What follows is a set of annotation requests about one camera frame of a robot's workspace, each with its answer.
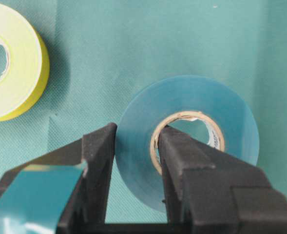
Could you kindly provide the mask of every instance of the green fabric background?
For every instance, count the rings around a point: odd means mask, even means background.
[[[191,74],[222,82],[249,104],[260,133],[258,165],[287,195],[287,1],[0,2],[37,29],[51,60],[39,102],[0,123],[0,177],[118,123],[145,86]],[[114,165],[107,222],[165,220],[130,193]]]

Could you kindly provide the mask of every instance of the yellow tape roll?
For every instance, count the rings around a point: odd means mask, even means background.
[[[7,65],[0,77],[0,121],[30,109],[43,93],[49,57],[40,35],[15,10],[0,4],[0,45]]]

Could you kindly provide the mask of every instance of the teal tape roll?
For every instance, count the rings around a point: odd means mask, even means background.
[[[128,188],[146,205],[165,211],[155,146],[160,130],[176,119],[203,121],[209,145],[253,165],[259,152],[254,117],[232,90],[214,80],[178,76],[141,91],[124,112],[116,133],[116,161]]]
[[[29,165],[0,198],[0,234],[54,234],[85,167]]]

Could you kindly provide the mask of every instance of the black clamp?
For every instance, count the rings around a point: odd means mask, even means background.
[[[287,234],[287,201],[263,171],[172,127],[159,154],[170,223],[196,234]]]

